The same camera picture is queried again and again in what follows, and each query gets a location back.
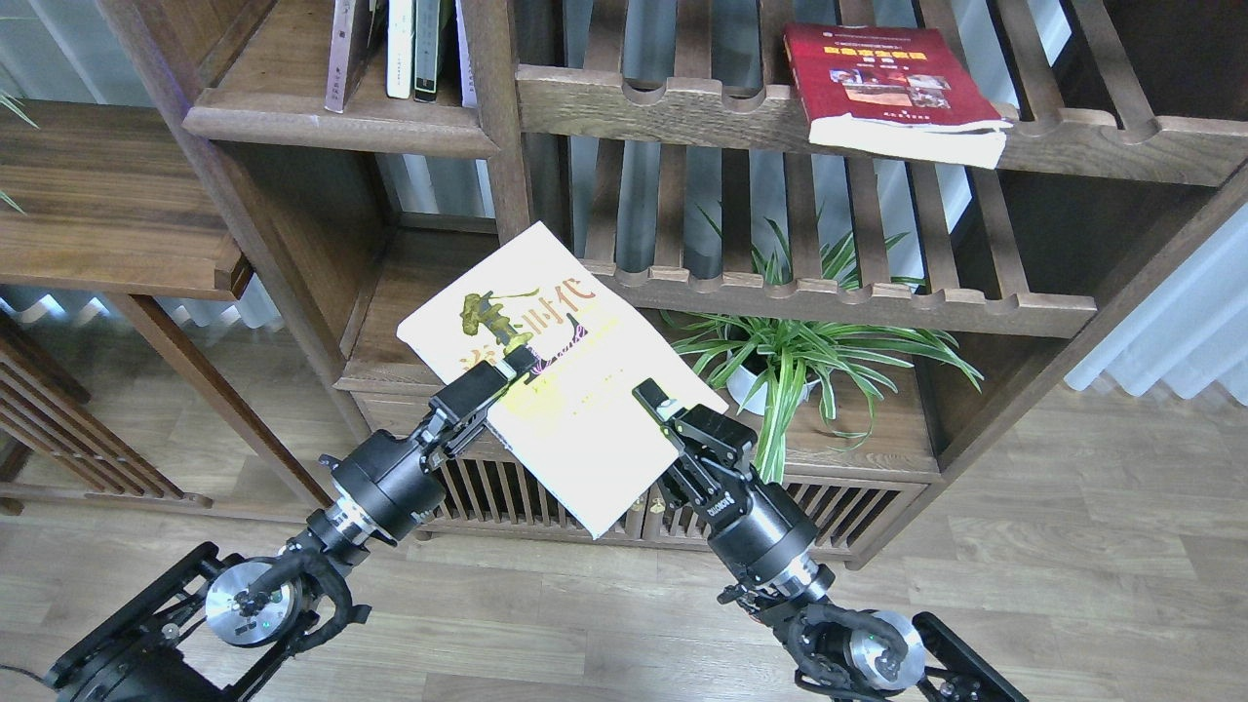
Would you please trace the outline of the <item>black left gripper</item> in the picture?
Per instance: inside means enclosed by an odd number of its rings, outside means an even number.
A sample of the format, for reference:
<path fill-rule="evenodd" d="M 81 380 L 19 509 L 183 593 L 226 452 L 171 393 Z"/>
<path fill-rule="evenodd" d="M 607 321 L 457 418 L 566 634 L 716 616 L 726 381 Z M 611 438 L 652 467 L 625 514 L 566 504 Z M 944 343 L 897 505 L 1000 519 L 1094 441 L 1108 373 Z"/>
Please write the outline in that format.
<path fill-rule="evenodd" d="M 446 498 L 432 473 L 480 436 L 490 405 L 512 383 L 535 377 L 539 356 L 527 345 L 505 351 L 499 363 L 477 363 L 429 400 L 429 410 L 406 437 L 377 430 L 344 458 L 328 453 L 339 497 L 318 513 L 327 547 L 359 547 L 369 538 L 396 545 L 424 523 Z"/>

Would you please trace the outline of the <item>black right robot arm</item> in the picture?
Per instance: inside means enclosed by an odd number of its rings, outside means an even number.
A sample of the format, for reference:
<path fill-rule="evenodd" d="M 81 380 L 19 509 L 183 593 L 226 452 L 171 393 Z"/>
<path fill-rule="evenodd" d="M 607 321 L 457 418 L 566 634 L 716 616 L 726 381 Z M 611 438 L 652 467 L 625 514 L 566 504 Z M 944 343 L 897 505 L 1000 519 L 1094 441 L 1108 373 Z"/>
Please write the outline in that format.
<path fill-rule="evenodd" d="M 834 605 L 834 575 L 811 560 L 815 523 L 750 461 L 758 433 L 696 405 L 686 408 L 646 378 L 633 391 L 675 461 L 659 478 L 670 508 L 690 507 L 734 583 L 740 605 L 795 662 L 795 683 L 834 701 L 887 701 L 916 688 L 929 701 L 1021 701 L 1021 690 L 932 613 Z"/>

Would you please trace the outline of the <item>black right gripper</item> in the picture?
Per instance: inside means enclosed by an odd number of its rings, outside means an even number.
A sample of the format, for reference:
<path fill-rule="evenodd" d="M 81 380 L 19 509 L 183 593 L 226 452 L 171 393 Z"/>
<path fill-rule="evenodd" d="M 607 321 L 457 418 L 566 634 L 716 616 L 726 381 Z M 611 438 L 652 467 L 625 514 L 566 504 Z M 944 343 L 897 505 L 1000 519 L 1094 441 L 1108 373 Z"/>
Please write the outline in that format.
<path fill-rule="evenodd" d="M 814 523 L 778 483 L 763 483 L 749 458 L 753 428 L 711 408 L 686 408 L 654 378 L 631 391 L 678 451 L 659 478 L 666 506 L 689 506 L 706 542 L 736 582 L 782 596 L 820 595 L 820 567 L 807 548 Z"/>

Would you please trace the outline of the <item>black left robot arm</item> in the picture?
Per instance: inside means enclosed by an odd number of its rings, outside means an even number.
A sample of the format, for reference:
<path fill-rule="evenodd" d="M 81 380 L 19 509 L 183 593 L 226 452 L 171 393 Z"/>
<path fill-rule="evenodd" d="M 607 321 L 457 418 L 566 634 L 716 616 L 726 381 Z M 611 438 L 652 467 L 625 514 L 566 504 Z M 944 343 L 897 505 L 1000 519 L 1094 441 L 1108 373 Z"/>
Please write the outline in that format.
<path fill-rule="evenodd" d="M 433 472 L 480 436 L 490 405 L 539 358 L 520 345 L 498 363 L 477 363 L 431 398 L 406 437 L 373 435 L 346 458 L 324 456 L 339 490 L 275 557 L 218 557 L 206 542 L 134 596 L 49 670 L 44 685 L 61 701 L 247 701 L 286 660 L 329 643 L 369 618 L 347 576 L 369 541 L 397 545 L 446 501 Z M 207 625 L 223 645 L 263 655 L 218 687 L 178 646 Z"/>

